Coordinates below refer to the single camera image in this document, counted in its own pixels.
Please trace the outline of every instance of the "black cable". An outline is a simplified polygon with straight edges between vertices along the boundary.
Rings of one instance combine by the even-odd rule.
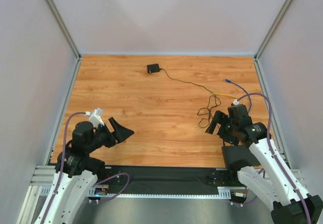
[[[206,88],[205,86],[203,86],[203,85],[200,85],[200,84],[195,84],[195,83],[192,83],[192,82],[186,82],[186,81],[183,81],[183,80],[180,80],[180,79],[173,79],[172,77],[170,77],[169,75],[168,75],[168,73],[166,72],[166,70],[165,69],[161,69],[161,70],[164,70],[165,71],[165,73],[166,73],[166,75],[170,78],[170,79],[172,79],[172,80],[177,80],[177,81],[180,81],[180,82],[182,82],[182,83],[187,83],[187,84],[193,84],[193,85],[195,85],[195,86],[199,86],[199,87],[203,87],[205,90],[207,90],[208,92],[210,92],[212,95],[209,97],[209,99],[208,99],[208,104],[207,104],[207,107],[203,107],[203,108],[201,108],[201,109],[199,109],[198,110],[198,112],[197,112],[197,115],[198,116],[204,116],[204,115],[208,115],[207,116],[207,118],[203,118],[203,119],[201,119],[200,120],[200,122],[198,123],[198,126],[200,127],[200,128],[206,128],[206,127],[208,127],[208,125],[210,125],[210,119],[211,118],[213,118],[213,115],[212,115],[212,109],[213,108],[215,108],[215,107],[217,107],[217,106],[219,106],[219,105],[221,105],[221,100],[211,91],[211,90],[209,90],[208,88]],[[209,108],[209,106],[210,106],[210,103],[211,103],[211,98],[212,97],[214,97],[214,101],[215,101],[215,106],[212,106],[211,108]],[[201,110],[203,110],[203,109],[206,109],[207,110],[207,113],[203,113],[203,114],[201,114],[200,113],[200,111]],[[206,125],[206,126],[201,126],[201,122],[202,121],[204,121],[204,120],[207,120],[207,122],[208,122],[208,124]]]
[[[195,83],[192,83],[192,82],[186,82],[186,81],[183,81],[183,80],[180,80],[180,79],[173,79],[173,78],[171,78],[169,75],[168,75],[168,73],[166,72],[166,70],[165,69],[161,69],[161,70],[164,70],[165,71],[165,73],[166,73],[166,75],[170,78],[170,79],[172,79],[172,80],[177,80],[177,81],[180,81],[180,82],[182,82],[182,83],[187,83],[187,84],[193,84],[193,85],[196,85],[196,86],[199,86],[199,87],[203,87],[204,89],[206,89],[208,92],[210,92],[211,94],[213,94],[213,92],[212,91],[210,91],[209,89],[207,89],[205,86],[203,86],[203,85],[200,85],[200,84],[195,84]]]
[[[209,108],[209,106],[210,106],[210,103],[211,103],[211,98],[212,97],[214,97],[214,102],[216,103],[215,104],[215,106],[212,106],[211,108]],[[198,126],[200,127],[200,128],[206,128],[206,127],[208,127],[209,125],[210,125],[210,119],[213,119],[213,115],[212,115],[212,109],[213,108],[215,108],[215,107],[217,107],[217,106],[219,106],[219,105],[221,105],[221,100],[214,94],[214,95],[211,95],[210,97],[209,97],[209,99],[208,99],[208,104],[207,104],[207,107],[203,107],[203,108],[201,108],[201,109],[199,109],[198,110],[198,112],[197,112],[197,115],[198,116],[204,116],[204,115],[208,115],[207,116],[207,118],[202,118],[201,120],[200,120],[200,122],[198,123]],[[203,109],[206,109],[206,111],[207,111],[207,113],[203,113],[203,114],[201,114],[200,113],[200,111],[201,110],[203,110]],[[206,126],[201,126],[201,123],[204,121],[204,120],[207,120],[207,125]]]

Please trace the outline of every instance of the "white connector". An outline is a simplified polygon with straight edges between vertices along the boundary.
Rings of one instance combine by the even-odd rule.
[[[89,121],[93,124],[95,128],[99,125],[104,125],[104,122],[101,119],[103,110],[101,108],[96,108],[89,117]]]
[[[236,100],[236,99],[235,99],[235,100],[233,101],[233,105],[238,105],[238,104],[240,104],[240,102],[239,102],[238,100]]]
[[[243,193],[234,193],[235,196],[238,196],[238,197],[244,197],[244,194]]]

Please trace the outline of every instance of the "white backdrop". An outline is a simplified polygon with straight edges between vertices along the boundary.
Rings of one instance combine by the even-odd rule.
[[[54,0],[81,53],[254,55],[285,0]]]
[[[44,164],[76,59],[44,0],[0,0],[0,223]]]
[[[260,58],[289,162],[301,169],[311,194],[321,197],[322,8],[323,0],[295,0]]]

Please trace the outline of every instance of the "wooden floor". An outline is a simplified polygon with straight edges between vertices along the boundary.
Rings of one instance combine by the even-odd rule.
[[[102,147],[91,154],[106,164],[153,166],[224,167],[217,135],[198,127],[197,111],[206,107],[205,89],[169,79],[164,71],[148,74],[146,65],[158,63],[169,76],[202,84],[215,93],[241,96],[244,92],[228,78],[249,92],[261,92],[252,58],[243,57],[160,57],[133,55],[86,55],[74,85],[66,111],[103,109],[103,121],[109,117],[135,131],[127,141]],[[227,113],[232,98],[219,96],[222,104],[215,110]],[[253,122],[267,124],[267,112],[261,97],[252,98]],[[74,117],[69,124],[68,140],[75,124],[87,120]],[[63,126],[53,152],[56,162],[62,151]]]

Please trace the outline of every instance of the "power adapter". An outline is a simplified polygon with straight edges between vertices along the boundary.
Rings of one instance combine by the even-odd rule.
[[[147,65],[147,73],[152,74],[152,73],[158,73],[159,71],[160,71],[160,68],[158,64]]]

